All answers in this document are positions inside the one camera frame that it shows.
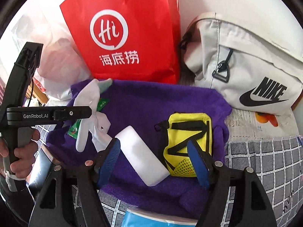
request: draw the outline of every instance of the black cable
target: black cable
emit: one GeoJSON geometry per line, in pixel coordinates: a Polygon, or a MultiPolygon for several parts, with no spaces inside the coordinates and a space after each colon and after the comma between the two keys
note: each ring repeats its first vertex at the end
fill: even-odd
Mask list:
{"type": "Polygon", "coordinates": [[[30,103],[31,103],[31,98],[33,97],[33,92],[34,92],[34,80],[31,80],[31,97],[29,98],[29,102],[27,104],[27,107],[29,107],[30,103]]]}

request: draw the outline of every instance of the human hand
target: human hand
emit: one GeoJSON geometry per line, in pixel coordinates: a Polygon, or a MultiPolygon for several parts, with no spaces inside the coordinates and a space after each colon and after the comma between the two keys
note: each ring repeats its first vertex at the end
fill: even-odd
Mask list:
{"type": "MultiPolygon", "coordinates": [[[[40,132],[34,129],[33,137],[34,141],[40,139],[40,132]]],[[[34,154],[38,151],[38,145],[36,142],[31,141],[29,144],[25,145],[23,148],[15,148],[14,154],[18,161],[11,164],[11,171],[16,174],[17,178],[26,178],[32,170],[32,164],[36,161],[34,154]]],[[[5,177],[2,157],[7,157],[9,155],[9,150],[6,143],[0,138],[0,174],[5,177]]]]}

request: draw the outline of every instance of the nike logo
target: nike logo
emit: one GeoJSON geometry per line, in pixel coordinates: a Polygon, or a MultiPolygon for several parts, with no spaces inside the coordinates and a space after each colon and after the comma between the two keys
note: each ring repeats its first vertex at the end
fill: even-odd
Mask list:
{"type": "Polygon", "coordinates": [[[241,95],[239,101],[242,105],[246,107],[264,106],[268,104],[284,102],[288,100],[280,100],[279,97],[283,96],[285,90],[287,90],[287,87],[285,87],[284,85],[265,77],[258,87],[255,87],[252,90],[241,95]],[[251,94],[269,100],[255,101],[251,99],[251,94]]]}

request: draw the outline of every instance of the nike swoosh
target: nike swoosh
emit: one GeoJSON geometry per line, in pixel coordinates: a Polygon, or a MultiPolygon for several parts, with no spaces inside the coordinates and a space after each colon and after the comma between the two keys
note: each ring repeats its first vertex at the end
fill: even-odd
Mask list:
{"type": "Polygon", "coordinates": [[[274,104],[278,102],[284,102],[288,100],[270,100],[270,101],[254,101],[250,98],[251,93],[255,90],[252,89],[246,93],[244,93],[242,96],[240,96],[239,101],[246,107],[256,107],[256,106],[263,106],[268,104],[274,104]]]}

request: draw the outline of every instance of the yellow pouch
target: yellow pouch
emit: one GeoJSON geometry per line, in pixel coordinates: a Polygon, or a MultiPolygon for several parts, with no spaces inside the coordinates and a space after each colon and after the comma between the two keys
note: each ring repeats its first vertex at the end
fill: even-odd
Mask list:
{"type": "Polygon", "coordinates": [[[187,142],[195,139],[203,151],[212,154],[212,122],[204,113],[174,113],[167,124],[168,145],[163,156],[172,176],[196,177],[187,154],[187,142]]]}

